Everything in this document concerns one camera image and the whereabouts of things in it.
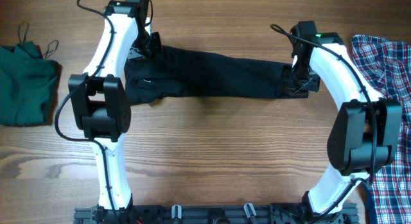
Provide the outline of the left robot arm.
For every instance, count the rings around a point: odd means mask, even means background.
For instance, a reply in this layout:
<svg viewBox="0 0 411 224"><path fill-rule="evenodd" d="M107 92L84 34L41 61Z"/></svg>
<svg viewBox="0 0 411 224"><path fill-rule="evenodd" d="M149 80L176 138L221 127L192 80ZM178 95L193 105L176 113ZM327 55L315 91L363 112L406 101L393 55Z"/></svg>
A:
<svg viewBox="0 0 411 224"><path fill-rule="evenodd" d="M124 157L131 108L122 77L127 61L151 53L152 2L110 1L100 14L102 36L83 73L70 76L69 99L83 141L91 144L96 159L98 208L118 212L132 202Z"/></svg>

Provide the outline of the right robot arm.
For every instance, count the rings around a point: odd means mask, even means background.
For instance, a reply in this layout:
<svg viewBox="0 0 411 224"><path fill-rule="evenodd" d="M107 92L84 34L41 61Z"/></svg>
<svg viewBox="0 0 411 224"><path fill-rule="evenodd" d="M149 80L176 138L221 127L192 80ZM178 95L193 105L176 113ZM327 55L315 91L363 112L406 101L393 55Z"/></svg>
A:
<svg viewBox="0 0 411 224"><path fill-rule="evenodd" d="M401 105L384 98L350 60L336 33L285 33L293 45L292 71L315 73L338 109L327 142L329 165L319 182L289 211L300 223L330 223L358 185L370 185L377 171L394 161Z"/></svg>

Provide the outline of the black polo shirt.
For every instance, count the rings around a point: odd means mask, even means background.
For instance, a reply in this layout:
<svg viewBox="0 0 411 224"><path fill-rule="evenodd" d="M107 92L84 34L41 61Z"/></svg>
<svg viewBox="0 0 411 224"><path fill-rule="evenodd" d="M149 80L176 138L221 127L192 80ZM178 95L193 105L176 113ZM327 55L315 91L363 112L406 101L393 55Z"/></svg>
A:
<svg viewBox="0 0 411 224"><path fill-rule="evenodd" d="M286 89L283 72L289 67L164 46L151 59L126 62L125 92L132 105L165 97L307 98L306 91Z"/></svg>

